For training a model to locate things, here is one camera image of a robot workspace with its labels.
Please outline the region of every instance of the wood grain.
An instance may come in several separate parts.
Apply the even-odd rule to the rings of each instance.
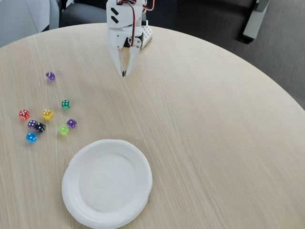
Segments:
[[[73,155],[105,138],[131,142],[152,167],[149,203],[125,229],[305,228],[305,111],[230,52],[153,32],[126,78],[108,54],[105,24],[0,49],[1,228],[86,228],[66,210],[61,180]],[[46,82],[48,71],[56,81]],[[18,112],[43,121],[45,108],[54,117],[28,145]],[[78,126],[61,137],[70,118]]]

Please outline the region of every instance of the white paper plate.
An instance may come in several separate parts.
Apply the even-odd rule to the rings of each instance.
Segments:
[[[70,214],[94,229],[115,229],[134,220],[153,185],[144,154],[123,140],[100,140],[81,149],[62,179]]]

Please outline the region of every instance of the green die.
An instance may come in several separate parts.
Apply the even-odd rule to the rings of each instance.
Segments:
[[[68,132],[69,132],[69,128],[66,126],[66,125],[61,125],[59,127],[59,132],[62,134],[62,135],[66,135]]]
[[[62,103],[61,103],[61,107],[62,107],[63,109],[70,109],[70,107],[71,107],[70,101],[64,99],[64,100],[62,101]]]

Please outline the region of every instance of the cable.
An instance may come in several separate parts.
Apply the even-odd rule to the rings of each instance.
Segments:
[[[152,11],[154,9],[155,4],[156,4],[156,0],[153,0],[151,8],[147,7],[146,4],[147,4],[147,0],[145,0],[145,5],[143,5],[143,8],[147,9],[148,11]]]
[[[145,8],[146,10],[148,10],[148,11],[152,11],[153,9],[154,9],[154,6],[155,6],[155,4],[156,4],[156,0],[152,0],[152,7],[151,8],[149,8],[149,7],[147,7],[147,6],[144,6],[143,5],[143,8]]]
[[[121,0],[121,1],[119,1],[119,5],[122,5],[123,3],[128,3],[130,5],[130,7],[132,8],[133,22],[132,22],[132,38],[131,38],[131,41],[130,41],[130,38],[128,38],[128,43],[132,47],[133,44],[134,44],[134,39],[135,39],[134,34],[135,34],[136,14],[135,14],[135,9],[134,9],[133,5],[130,2],[136,3],[137,0]],[[144,9],[143,9],[142,12],[144,12],[145,10],[152,11],[154,9],[155,3],[156,3],[156,0],[153,0],[151,8],[143,5]]]
[[[132,39],[130,41],[130,38],[128,38],[128,43],[129,45],[132,47],[133,44],[134,44],[134,33],[135,33],[135,23],[136,23],[136,15],[135,15],[135,9],[133,7],[133,5],[129,2],[129,1],[126,1],[126,0],[122,0],[122,1],[119,1],[119,5],[122,5],[123,3],[128,3],[130,5],[130,7],[132,8],[132,12],[133,12],[133,23],[132,23]]]

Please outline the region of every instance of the robotic arm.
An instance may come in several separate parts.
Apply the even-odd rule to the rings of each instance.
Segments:
[[[145,0],[108,0],[107,33],[110,56],[119,74],[123,77],[135,67],[140,49],[153,37],[153,32],[148,26],[148,21],[142,21],[142,14],[153,10],[146,6]],[[130,59],[127,70],[122,69],[120,53],[123,47],[130,48]]]

